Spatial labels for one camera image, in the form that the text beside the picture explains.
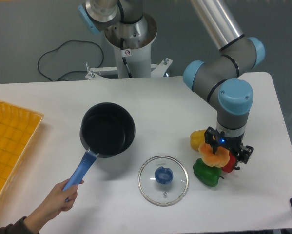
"red bell pepper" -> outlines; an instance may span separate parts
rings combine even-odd
[[[232,155],[232,153],[229,152],[229,161],[226,164],[226,166],[222,167],[222,171],[224,171],[224,172],[232,172],[233,169],[239,170],[240,168],[236,168],[236,164],[237,164],[237,160]]]

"yellow bell pepper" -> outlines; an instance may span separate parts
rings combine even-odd
[[[204,143],[204,133],[206,129],[204,130],[198,130],[194,131],[190,134],[190,146],[194,150],[199,151],[200,144]]]

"human arm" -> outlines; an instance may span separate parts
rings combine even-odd
[[[73,185],[63,191],[68,179],[56,184],[45,200],[28,216],[23,217],[15,224],[0,228],[0,234],[37,234],[41,228],[62,211],[68,211],[78,195],[78,185]]]

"human hand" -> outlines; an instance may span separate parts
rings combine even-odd
[[[73,185],[63,191],[68,181],[69,179],[56,184],[39,207],[24,220],[27,228],[33,233],[38,233],[49,220],[55,218],[62,211],[68,211],[72,208],[78,196],[78,185]]]

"yellow plastic tray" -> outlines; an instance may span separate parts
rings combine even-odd
[[[0,197],[44,115],[0,101]]]

